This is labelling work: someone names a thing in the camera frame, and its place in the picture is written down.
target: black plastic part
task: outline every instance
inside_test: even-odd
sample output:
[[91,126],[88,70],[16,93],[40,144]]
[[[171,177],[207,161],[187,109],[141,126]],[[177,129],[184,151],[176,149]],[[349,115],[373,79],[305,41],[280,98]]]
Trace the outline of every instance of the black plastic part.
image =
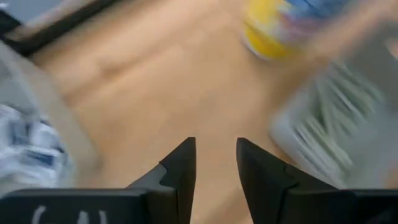
[[0,200],[0,223],[190,223],[196,180],[195,138],[186,139],[159,165],[126,189],[30,189]]
[[244,138],[236,152],[254,224],[398,223],[397,190],[338,190]]
[[54,22],[53,24],[42,29],[33,36],[19,41],[10,40],[4,36],[4,34],[9,32],[11,28],[15,28],[17,26],[16,24],[17,21],[15,19],[13,19],[11,16],[4,15],[4,17],[0,17],[0,19],[3,19],[0,23],[0,31],[2,31],[0,32],[1,40],[4,41],[8,46],[10,46],[16,52],[20,53],[25,57],[28,57],[34,54],[36,51],[40,50],[42,47],[46,46],[47,44],[53,42],[61,35],[72,30],[78,24],[81,24],[82,22],[86,21],[91,16],[101,12],[103,9],[120,1],[123,0],[95,0],[92,3],[83,6],[79,10],[65,16],[59,21]]

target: wooden floor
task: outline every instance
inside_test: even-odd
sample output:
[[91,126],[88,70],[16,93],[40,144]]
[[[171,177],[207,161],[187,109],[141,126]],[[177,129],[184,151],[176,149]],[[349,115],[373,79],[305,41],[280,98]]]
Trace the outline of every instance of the wooden floor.
[[[338,47],[322,48],[327,57],[306,54],[288,67],[267,63],[241,42],[242,4],[125,2],[35,56],[103,156],[102,168],[85,186],[127,186],[195,136],[192,223],[250,223],[236,138],[287,159],[267,136],[272,114],[350,38],[341,35]],[[361,24],[372,26],[375,16],[368,14]],[[356,33],[364,30],[358,26]],[[315,41],[312,52],[324,39]]]

